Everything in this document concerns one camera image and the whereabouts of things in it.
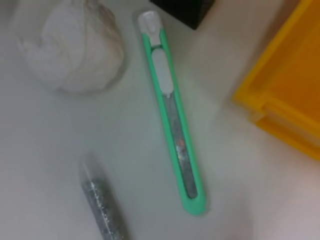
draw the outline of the green utility knife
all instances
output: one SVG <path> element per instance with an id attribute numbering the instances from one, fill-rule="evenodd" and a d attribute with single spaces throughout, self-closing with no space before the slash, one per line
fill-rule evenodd
<path id="1" fill-rule="evenodd" d="M 161 18 L 156 11 L 145 11 L 138 16 L 138 26 L 182 205 L 192 215 L 203 214 L 206 196 Z"/>

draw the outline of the yellow tray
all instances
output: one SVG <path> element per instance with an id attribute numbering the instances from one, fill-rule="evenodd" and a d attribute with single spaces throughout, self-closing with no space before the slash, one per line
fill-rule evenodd
<path id="1" fill-rule="evenodd" d="M 320 159 L 320 0 L 301 0 L 234 100 L 257 126 Z"/>

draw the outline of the white plastic bag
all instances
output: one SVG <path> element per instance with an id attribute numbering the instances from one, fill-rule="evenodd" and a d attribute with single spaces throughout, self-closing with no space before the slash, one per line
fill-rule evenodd
<path id="1" fill-rule="evenodd" d="M 54 89 L 103 89 L 124 61 L 113 13 L 97 0 L 62 0 L 42 29 L 40 44 L 19 41 L 33 71 Z"/>

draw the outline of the clear plastic tube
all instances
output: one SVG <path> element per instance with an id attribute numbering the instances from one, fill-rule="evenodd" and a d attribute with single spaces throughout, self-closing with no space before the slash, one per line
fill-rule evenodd
<path id="1" fill-rule="evenodd" d="M 87 154 L 81 160 L 79 177 L 103 240 L 127 240 L 121 213 L 93 153 Z"/>

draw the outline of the white table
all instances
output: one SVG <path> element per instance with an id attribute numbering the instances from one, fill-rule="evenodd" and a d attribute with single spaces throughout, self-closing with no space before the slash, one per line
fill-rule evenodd
<path id="1" fill-rule="evenodd" d="M 0 25 L 0 238 L 100 240 L 77 168 L 94 151 L 132 240 L 318 240 L 320 165 L 247 122 L 230 102 L 285 19 L 283 11 L 277 16 L 286 2 L 220 0 L 197 31 L 160 11 L 210 199 L 201 217 L 180 204 L 133 29 L 132 13 L 146 0 L 105 0 L 126 41 L 127 68 L 98 94 L 45 87 L 8 24 Z M 34 34 L 55 3 L 21 0 L 11 26 Z"/>

